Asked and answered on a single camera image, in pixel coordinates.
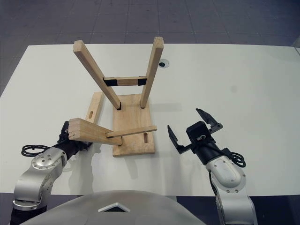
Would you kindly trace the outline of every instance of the gray floor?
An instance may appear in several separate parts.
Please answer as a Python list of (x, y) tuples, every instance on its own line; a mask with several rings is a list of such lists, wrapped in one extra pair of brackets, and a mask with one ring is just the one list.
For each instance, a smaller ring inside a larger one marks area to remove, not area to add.
[(0, 94), (28, 45), (214, 43), (291, 46), (300, 0), (0, 0)]

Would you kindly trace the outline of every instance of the wooden stick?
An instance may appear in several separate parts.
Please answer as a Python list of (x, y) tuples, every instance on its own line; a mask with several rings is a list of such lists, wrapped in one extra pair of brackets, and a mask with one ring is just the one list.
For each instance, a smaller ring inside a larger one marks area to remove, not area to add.
[(111, 101), (112, 105), (116, 109), (119, 109), (121, 107), (121, 102), (118, 96), (116, 95), (116, 93), (113, 91), (111, 87), (107, 87), (107, 85), (105, 84), (103, 80), (104, 75), (102, 71), (98, 67), (97, 63), (95, 62), (94, 58), (90, 54), (89, 50), (86, 48), (83, 41), (80, 40), (74, 42), (73, 52), (80, 60), (80, 62), (83, 64), (83, 66), (86, 68), (86, 70), (89, 72), (89, 74), (92, 76), (94, 81), (98, 84), (100, 89)]
[(109, 129), (90, 123), (80, 118), (69, 121), (69, 139), (81, 142), (96, 142), (103, 144), (122, 145), (121, 137), (106, 137), (105, 134), (112, 132)]
[(135, 135), (140, 133), (147, 133), (151, 131), (158, 130), (157, 126), (148, 126), (148, 127), (138, 127), (128, 130), (120, 130), (120, 131), (112, 131), (106, 133), (106, 137), (120, 137), (120, 136), (126, 136), (126, 135)]
[(164, 49), (163, 38), (155, 37), (153, 46), (152, 46), (149, 63), (148, 63), (147, 73), (146, 73), (147, 82), (146, 82), (144, 88), (142, 89), (141, 102), (140, 102), (141, 108), (146, 107), (146, 104), (147, 104), (147, 101), (149, 98), (149, 94), (151, 91), (151, 87), (152, 87), (152, 84), (154, 81), (154, 77), (155, 77), (156, 71), (158, 69), (158, 63), (159, 63), (161, 54), (163, 53), (163, 49)]
[(88, 113), (85, 117), (86, 121), (98, 124), (104, 97), (105, 95), (102, 92), (94, 92), (92, 100), (90, 102)]
[(128, 76), (128, 77), (106, 77), (104, 82), (107, 86), (140, 86), (146, 84), (146, 76)]

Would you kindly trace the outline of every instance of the rectangular hole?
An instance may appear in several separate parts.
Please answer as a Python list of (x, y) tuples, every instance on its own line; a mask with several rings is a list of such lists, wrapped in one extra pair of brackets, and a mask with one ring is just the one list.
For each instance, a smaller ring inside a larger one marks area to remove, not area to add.
[(144, 133), (144, 142), (148, 143), (148, 133)]
[(90, 114), (89, 114), (89, 119), (91, 119), (93, 116), (93, 111), (90, 111)]

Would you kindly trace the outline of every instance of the black tape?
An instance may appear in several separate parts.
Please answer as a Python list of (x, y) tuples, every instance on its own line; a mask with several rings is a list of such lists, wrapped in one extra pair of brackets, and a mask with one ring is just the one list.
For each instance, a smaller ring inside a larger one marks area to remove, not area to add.
[(118, 82), (117, 79), (113, 79), (113, 80), (104, 80), (105, 84), (108, 87), (114, 87), (114, 86), (118, 86)]
[(145, 85), (146, 81), (147, 81), (147, 78), (137, 79), (137, 85), (138, 86)]

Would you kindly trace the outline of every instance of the wooden leg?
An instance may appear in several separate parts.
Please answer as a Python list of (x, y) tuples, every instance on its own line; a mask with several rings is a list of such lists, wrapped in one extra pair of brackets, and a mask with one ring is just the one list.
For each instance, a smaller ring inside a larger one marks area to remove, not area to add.
[(98, 124), (99, 115), (104, 102), (105, 95), (102, 92), (94, 92), (90, 102), (88, 113), (85, 120), (94, 124)]
[(102, 144), (122, 145), (121, 137), (106, 137), (105, 134), (112, 132), (109, 129), (90, 123), (80, 118), (69, 121), (69, 139), (81, 142), (93, 142)]
[(89, 72), (89, 74), (92, 76), (92, 78), (95, 80), (95, 82), (98, 84), (100, 89), (104, 92), (104, 94), (107, 96), (107, 98), (111, 101), (112, 105), (116, 109), (120, 109), (121, 102), (116, 95), (116, 93), (113, 91), (112, 87), (108, 87), (103, 78), (104, 75), (100, 68), (98, 67), (97, 63), (95, 62), (94, 58), (90, 54), (89, 50), (86, 48), (83, 41), (75, 41), (73, 45), (73, 52), (77, 56), (77, 58), (80, 60), (80, 62), (84, 65), (86, 70)]
[(141, 102), (140, 102), (140, 107), (145, 108), (148, 97), (151, 91), (151, 87), (154, 81), (155, 73), (158, 69), (158, 63), (161, 57), (161, 54), (164, 49), (164, 40), (162, 37), (155, 37), (153, 46), (152, 46), (152, 51), (149, 59), (149, 64), (148, 64), (148, 69), (146, 73), (147, 81), (142, 89), (142, 95), (141, 95)]

